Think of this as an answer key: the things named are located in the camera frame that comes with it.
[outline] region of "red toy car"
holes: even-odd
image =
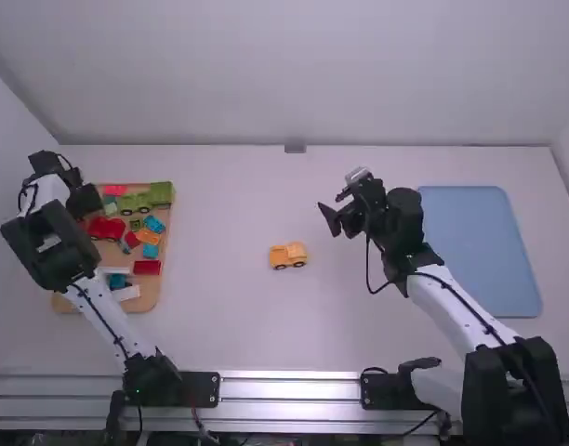
[[[117,242],[124,235],[124,230],[126,230],[126,223],[120,218],[95,216],[90,220],[86,233],[92,240],[106,239]]]

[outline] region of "cable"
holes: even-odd
[[[367,367],[361,372],[361,376],[363,376],[366,372],[380,372],[381,374],[389,374],[386,369],[382,369],[381,367]]]
[[[502,346],[502,347],[507,346],[506,341],[504,341],[501,338],[501,336],[497,333],[496,328],[493,325],[491,325],[489,322],[487,322],[483,318],[483,316],[481,316],[481,314],[479,314],[479,312],[476,309],[474,309],[472,307],[472,305],[469,304],[469,302],[467,302],[465,300],[465,298],[462,297],[460,295],[460,293],[457,292],[452,287],[452,285],[450,285],[448,282],[446,282],[445,280],[443,280],[437,276],[434,276],[433,274],[429,274],[427,272],[414,271],[414,272],[409,272],[407,274],[407,276],[427,277],[428,279],[432,279],[433,281],[436,281],[437,283],[439,283],[442,286],[442,288],[447,289],[450,293],[452,293],[452,295],[456,299],[458,299],[462,305],[464,305],[467,308],[467,310],[477,319],[477,321],[479,321],[481,323],[481,325],[484,327],[485,333],[487,335],[491,335],[497,341],[497,343],[500,346]],[[522,340],[520,338],[516,338],[516,343],[521,345]],[[518,372],[522,375],[524,383],[526,383],[528,388],[530,388],[530,391],[533,394],[533,398],[535,400],[536,406],[542,412],[543,418],[545,418],[545,421],[547,422],[548,425],[550,425],[550,428],[553,431],[553,434],[556,436],[556,438],[558,438],[559,437],[559,429],[557,428],[557,426],[555,424],[555,420],[553,420],[551,418],[551,416],[549,414],[549,410],[547,409],[547,406],[545,405],[545,402],[543,401],[543,398],[540,394],[540,391],[538,390],[538,387],[536,386],[536,384],[533,381],[530,374],[528,372],[526,372],[524,367],[520,364],[520,360],[515,355],[513,355],[511,352],[507,351],[507,353],[509,356],[511,356],[511,359],[512,359],[514,366],[518,369]]]
[[[196,427],[198,428],[200,437],[202,437],[203,439],[208,439],[213,443],[220,445],[220,440],[214,437],[212,434],[210,434],[210,432],[205,428],[202,421],[200,421],[200,417],[198,416],[198,411],[196,411],[195,406],[193,405],[193,401],[192,401],[192,417]]]
[[[136,439],[136,443],[138,443],[139,438],[142,436],[142,406],[139,404],[139,401],[138,401],[138,421],[139,421],[139,429],[138,429],[138,438]]]
[[[63,161],[65,161],[70,169],[73,169],[72,163],[70,163],[65,156],[63,156],[61,153],[56,153],[56,155],[58,155],[58,158],[61,158]]]
[[[433,418],[435,415],[437,415],[440,411],[433,411],[432,413],[430,413],[429,415],[427,415],[425,418],[423,418],[421,421],[419,421],[416,425],[414,425],[413,427],[411,427],[410,429],[408,429],[407,431],[403,432],[402,434],[398,434],[398,435],[390,435],[388,437],[385,437],[383,440],[384,441],[390,441],[393,439],[403,439],[404,437],[408,437],[409,435],[411,435],[413,432],[415,432],[416,430],[420,429],[421,427],[423,427],[425,425],[425,423],[427,423],[431,418]]]
[[[95,314],[97,315],[97,317],[99,318],[101,323],[105,326],[105,328],[107,329],[107,331],[109,332],[109,334],[113,338],[113,343],[121,349],[121,351],[124,354],[124,356],[126,357],[126,361],[127,361],[127,358],[128,358],[127,357],[127,350],[124,347],[124,344],[121,342],[121,338],[115,333],[113,328],[111,328],[111,325],[109,325],[109,323],[107,323],[107,321],[105,321],[105,318],[102,317],[102,314],[100,314],[99,309],[95,307],[95,305],[92,303],[92,299],[88,296],[88,292],[85,291],[84,289],[82,289],[80,286],[76,285],[75,283],[70,283],[70,286],[75,288],[76,290],[78,290],[78,295],[83,297],[85,299],[85,301],[87,302],[87,304],[92,308],[92,310],[95,312]]]
[[[28,216],[34,209],[34,205],[36,203],[36,194],[39,192],[39,185],[36,183],[22,185],[22,189],[20,189],[20,192],[18,192],[18,212],[22,211],[21,196],[26,196],[26,191],[28,189],[34,189],[34,192],[33,197],[31,197],[31,204],[28,206],[28,210],[26,211],[25,216]]]
[[[251,439],[251,437],[252,434],[249,434],[246,439],[244,439],[241,443],[239,443],[239,446],[245,446],[247,442]]]
[[[386,288],[388,285],[392,285],[394,281],[387,281],[383,285],[379,286],[376,290],[371,288],[371,284],[369,283],[369,244],[371,243],[371,237],[369,234],[366,234],[367,239],[367,246],[365,247],[365,284],[367,285],[367,290],[370,294],[376,295],[381,290]]]
[[[109,334],[113,338],[113,343],[121,349],[121,351],[124,354],[124,357],[126,358],[126,361],[127,361],[127,359],[128,359],[127,350],[126,350],[126,347],[124,346],[124,344],[121,342],[121,338],[117,335],[117,333],[113,330],[113,328],[111,328],[111,325],[109,325],[109,323],[107,321],[105,321],[105,318],[102,317],[102,314],[100,314],[99,309],[97,307],[95,307],[95,305],[92,303],[92,299],[88,296],[88,292],[86,290],[84,290],[81,286],[76,285],[75,283],[70,283],[70,286],[75,288],[78,291],[78,295],[83,297],[84,300],[87,302],[87,304],[92,308],[92,310],[95,312],[95,314],[99,318],[100,322],[105,326],[105,328],[107,329],[107,331],[109,332]],[[139,439],[140,436],[142,435],[143,423],[142,423],[142,406],[139,403],[139,400],[137,401],[137,403],[138,403],[138,420],[139,420],[139,430],[138,430],[138,439]]]

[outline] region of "blue mat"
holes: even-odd
[[[425,240],[455,279],[496,317],[535,318],[535,277],[508,195],[493,186],[419,188]]]

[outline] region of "green toy vehicle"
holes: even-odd
[[[135,212],[148,214],[152,209],[149,192],[130,193],[117,197],[117,208],[122,216],[131,216]]]
[[[159,209],[170,208],[173,203],[173,183],[171,181],[151,183],[149,198],[153,207]]]

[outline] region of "orange toy car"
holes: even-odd
[[[270,248],[270,264],[274,269],[301,268],[307,264],[307,250],[301,242]]]

